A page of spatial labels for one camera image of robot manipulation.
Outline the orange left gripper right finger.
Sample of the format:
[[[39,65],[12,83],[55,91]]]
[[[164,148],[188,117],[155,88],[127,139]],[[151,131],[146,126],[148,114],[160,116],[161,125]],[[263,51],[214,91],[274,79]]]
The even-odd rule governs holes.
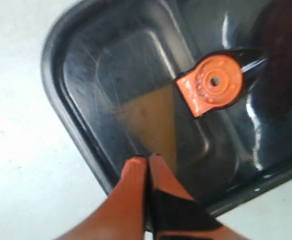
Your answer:
[[[155,240],[237,240],[238,233],[205,211],[174,176],[164,158],[149,158]]]

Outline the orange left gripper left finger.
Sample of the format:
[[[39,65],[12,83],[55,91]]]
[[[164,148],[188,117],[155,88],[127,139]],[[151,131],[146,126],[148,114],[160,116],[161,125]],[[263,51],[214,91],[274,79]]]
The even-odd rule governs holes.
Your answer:
[[[121,179],[88,218],[60,240],[142,240],[145,231],[147,159],[126,161]]]

